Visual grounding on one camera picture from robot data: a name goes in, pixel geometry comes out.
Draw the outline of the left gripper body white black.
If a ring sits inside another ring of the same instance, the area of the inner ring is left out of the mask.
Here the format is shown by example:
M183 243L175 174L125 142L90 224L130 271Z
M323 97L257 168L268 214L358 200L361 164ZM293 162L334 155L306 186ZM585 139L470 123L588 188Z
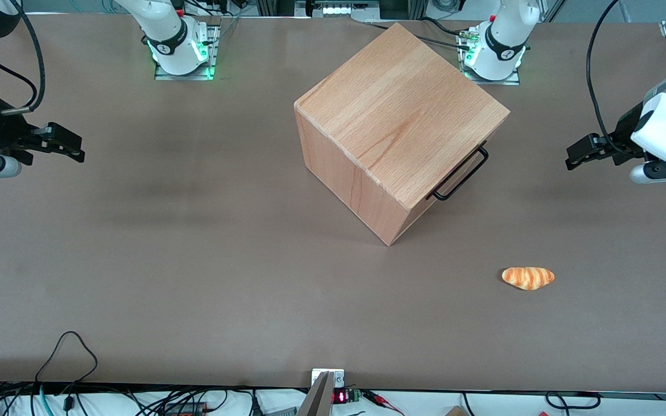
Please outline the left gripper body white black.
M612 132L614 144L629 155L614 155L616 166L648 153L666 162L666 91L651 91L624 113Z

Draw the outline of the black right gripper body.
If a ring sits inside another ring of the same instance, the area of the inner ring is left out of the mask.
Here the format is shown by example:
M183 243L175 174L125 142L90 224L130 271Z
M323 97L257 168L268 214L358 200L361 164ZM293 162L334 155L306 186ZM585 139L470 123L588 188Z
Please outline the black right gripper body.
M10 105L0 100L0 169L21 169L22 166L32 165L34 155L29 150L21 150L18 141L39 140L32 134L32 130L38 127L27 122L22 115L2 113L10 109Z

